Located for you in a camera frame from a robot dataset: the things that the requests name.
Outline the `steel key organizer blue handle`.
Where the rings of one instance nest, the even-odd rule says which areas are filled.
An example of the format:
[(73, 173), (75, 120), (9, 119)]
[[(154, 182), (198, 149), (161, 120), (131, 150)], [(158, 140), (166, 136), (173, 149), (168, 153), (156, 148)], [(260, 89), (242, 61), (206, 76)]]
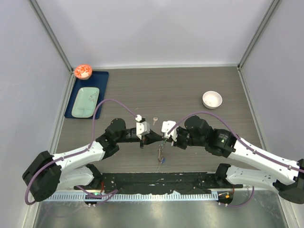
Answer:
[(165, 157), (163, 154), (164, 145), (161, 143), (158, 148), (158, 169), (165, 162)]

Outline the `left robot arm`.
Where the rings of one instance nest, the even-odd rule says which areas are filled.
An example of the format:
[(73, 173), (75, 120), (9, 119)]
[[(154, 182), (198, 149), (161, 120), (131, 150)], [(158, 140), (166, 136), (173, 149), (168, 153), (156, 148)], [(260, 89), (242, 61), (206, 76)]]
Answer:
[(25, 203), (32, 205), (52, 196), (57, 190), (77, 185), (95, 190), (101, 184), (100, 172), (91, 162), (111, 157), (119, 151), (119, 143), (139, 143), (140, 147), (160, 142), (163, 137), (150, 129), (149, 123), (142, 119), (134, 128), (128, 129), (121, 118), (115, 118), (98, 138), (83, 147), (60, 153), (40, 152), (22, 175), (27, 188)]

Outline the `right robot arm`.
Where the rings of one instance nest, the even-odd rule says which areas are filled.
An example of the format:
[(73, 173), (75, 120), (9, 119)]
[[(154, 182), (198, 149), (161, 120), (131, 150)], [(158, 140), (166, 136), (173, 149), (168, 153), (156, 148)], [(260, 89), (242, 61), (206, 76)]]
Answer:
[(201, 146), (212, 155), (249, 164), (242, 169), (220, 164), (214, 176), (217, 186), (249, 185), (272, 190), (295, 204), (304, 202), (304, 161), (289, 160), (269, 153), (240, 138), (231, 130), (213, 129), (206, 120), (194, 115), (186, 119), (184, 127), (174, 121), (164, 121), (161, 131), (173, 146), (186, 149)]

